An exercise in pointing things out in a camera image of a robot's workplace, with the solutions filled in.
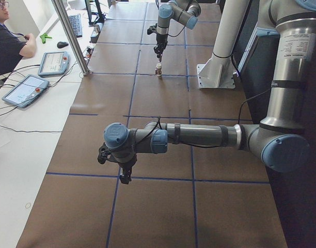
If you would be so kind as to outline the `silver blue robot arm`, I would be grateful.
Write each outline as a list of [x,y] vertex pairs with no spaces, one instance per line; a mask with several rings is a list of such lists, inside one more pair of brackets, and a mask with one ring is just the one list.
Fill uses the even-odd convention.
[[[211,58],[198,64],[200,88],[231,87],[229,71],[233,49],[240,33],[250,1],[225,1]],[[194,28],[201,9],[197,1],[168,1],[158,7],[157,23],[147,34],[156,34],[154,51],[159,62],[167,47],[170,20]],[[279,173],[303,166],[310,154],[310,145],[302,136],[301,124],[307,74],[316,44],[316,1],[260,1],[257,36],[279,35],[274,76],[268,90],[241,103],[238,123],[223,125],[185,125],[180,123],[146,124],[144,129],[128,129],[115,122],[104,132],[98,162],[117,163],[122,169],[121,183],[129,184],[137,153],[165,153],[168,143],[200,148],[235,147],[258,157],[265,166]],[[245,103],[270,92],[267,116],[259,124],[240,123]]]
[[168,1],[158,8],[158,19],[155,25],[147,29],[147,34],[156,34],[154,52],[159,62],[168,44],[170,20],[175,20],[184,27],[193,29],[201,14],[201,7],[197,1]]

